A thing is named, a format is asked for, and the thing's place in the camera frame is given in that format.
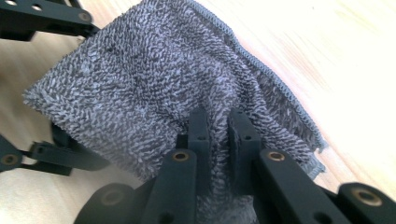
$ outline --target light wood surface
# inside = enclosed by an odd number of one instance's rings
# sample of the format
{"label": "light wood surface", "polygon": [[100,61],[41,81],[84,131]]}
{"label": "light wood surface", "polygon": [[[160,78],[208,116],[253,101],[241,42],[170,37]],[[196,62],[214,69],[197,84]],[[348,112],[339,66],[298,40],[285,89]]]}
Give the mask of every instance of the light wood surface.
{"label": "light wood surface", "polygon": [[[138,2],[81,0],[100,28]],[[395,1],[198,2],[285,81],[321,129],[331,148],[318,154],[327,172],[317,184],[336,191],[359,181],[396,199]],[[42,33],[29,43],[0,40],[0,134],[19,149],[50,140],[49,122],[23,105],[21,93],[79,41]],[[0,223],[72,223],[114,181],[139,185],[114,167],[70,177],[1,173]]]}

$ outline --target gray towel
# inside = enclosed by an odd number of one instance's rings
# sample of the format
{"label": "gray towel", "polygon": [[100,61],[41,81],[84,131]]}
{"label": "gray towel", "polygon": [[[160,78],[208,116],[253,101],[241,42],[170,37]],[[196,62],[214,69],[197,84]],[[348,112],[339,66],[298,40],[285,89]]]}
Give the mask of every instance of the gray towel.
{"label": "gray towel", "polygon": [[325,143],[289,88],[246,52],[231,29],[190,0],[145,0],[64,57],[24,94],[85,147],[143,181],[187,133],[189,113],[208,113],[212,179],[199,223],[252,223],[250,197],[229,188],[227,117],[247,113],[265,148],[287,151],[311,176]]}

